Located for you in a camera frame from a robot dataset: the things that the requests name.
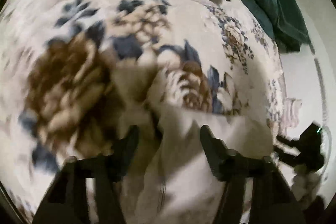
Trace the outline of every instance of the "bed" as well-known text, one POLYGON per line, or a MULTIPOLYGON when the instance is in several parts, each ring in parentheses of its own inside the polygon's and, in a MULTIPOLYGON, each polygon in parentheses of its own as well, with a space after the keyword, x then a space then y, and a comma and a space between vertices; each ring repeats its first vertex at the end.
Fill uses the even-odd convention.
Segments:
POLYGON ((156 104, 285 130, 275 41, 240 0, 217 2, 7 0, 0 181, 27 222, 70 156, 112 153, 132 122, 152 151, 143 177, 160 147, 156 104))

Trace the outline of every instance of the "floral bedspread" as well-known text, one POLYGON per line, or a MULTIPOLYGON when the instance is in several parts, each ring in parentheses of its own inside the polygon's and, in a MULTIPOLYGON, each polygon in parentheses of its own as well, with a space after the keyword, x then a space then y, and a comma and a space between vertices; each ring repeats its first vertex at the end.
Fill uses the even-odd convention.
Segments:
POLYGON ((0 180, 28 221, 121 121, 153 137, 152 103, 281 126, 277 45, 240 0, 8 0, 0 20, 0 180))

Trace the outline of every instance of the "blue leaf print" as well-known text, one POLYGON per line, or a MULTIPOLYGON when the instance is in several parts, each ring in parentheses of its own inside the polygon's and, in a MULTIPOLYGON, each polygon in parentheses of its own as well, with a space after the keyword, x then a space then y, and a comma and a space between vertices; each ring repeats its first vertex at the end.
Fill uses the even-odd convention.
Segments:
POLYGON ((230 40, 227 36, 222 36, 222 40, 225 44, 228 44, 230 42, 230 40))
POLYGON ((152 41, 152 44, 156 44, 156 43, 159 42, 159 38, 158 38, 158 37, 153 37, 153 38, 151 39, 151 41, 152 41))
POLYGON ((63 11, 64 12, 69 12, 71 10, 71 8, 72 8, 72 4, 67 3, 63 6, 63 11))
POLYGON ((132 1, 128 1, 128 0, 122 0, 120 2, 120 4, 118 5, 118 11, 127 11, 127 14, 130 14, 134 11, 134 9, 140 5, 143 5, 143 1, 142 0, 132 0, 132 1))
POLYGON ((104 37, 104 33, 105 33, 105 26, 103 21, 98 21, 94 23, 85 32, 86 36, 95 42, 97 48, 100 47, 100 43, 104 37))
POLYGON ((77 12, 80 12, 80 11, 82 11, 82 10, 88 8, 88 6, 90 5, 90 3, 91 3, 91 2, 87 2, 87 3, 84 3, 84 4, 80 5, 80 7, 78 7, 77 12))
POLYGON ((210 65, 210 69, 208 70, 208 81, 209 86, 213 92, 216 92, 219 88, 219 73, 213 66, 210 65))
POLYGON ((53 174, 59 171, 55 156, 40 143, 37 143, 36 148, 31 154, 31 159, 35 168, 43 169, 53 174))
POLYGON ((184 54, 186 61, 195 61, 199 63, 199 66, 202 66, 197 51, 192 46, 190 46, 188 40, 186 39, 184 40, 184 54))
POLYGON ((161 0, 164 5, 171 6, 170 3, 166 0, 161 0))
POLYGON ((80 23, 75 22, 70 27, 70 37, 74 37, 78 35, 82 30, 83 30, 83 26, 80 23))
POLYGON ((55 27, 61 27, 64 24, 66 24, 71 18, 68 17, 61 17, 59 18, 56 23, 55 23, 55 27))
POLYGON ((217 99, 217 94, 212 97, 212 113, 214 114, 222 114, 223 113, 223 105, 217 99))
POLYGON ((138 59, 142 54, 142 48, 135 37, 130 34, 127 37, 112 37, 113 47, 118 53, 119 58, 136 58, 138 59))
POLYGON ((75 0, 75 5, 78 6, 83 2, 83 0, 75 0))
POLYGON ((92 17, 93 15, 95 15, 97 13, 99 9, 88 9, 85 10, 84 12, 82 12, 78 18, 82 18, 82 17, 92 17))
POLYGON ((159 5, 159 10, 162 15, 167 15, 167 6, 159 5))
POLYGON ((184 59, 184 49, 181 46, 178 46, 178 45, 174 45, 174 46, 173 45, 163 45, 157 50, 157 52, 160 54, 165 50, 174 51, 181 57, 181 59, 184 59))
POLYGON ((37 138, 36 134, 36 124, 37 124, 37 116, 35 116, 33 113, 27 112, 24 110, 20 113, 18 121, 21 124, 21 126, 28 131, 32 137, 37 138))
POLYGON ((132 1, 131 1, 131 5, 132 5, 134 8, 136 8, 136 7, 140 6, 140 5, 143 5, 143 1, 142 1, 142 0, 132 0, 132 1))

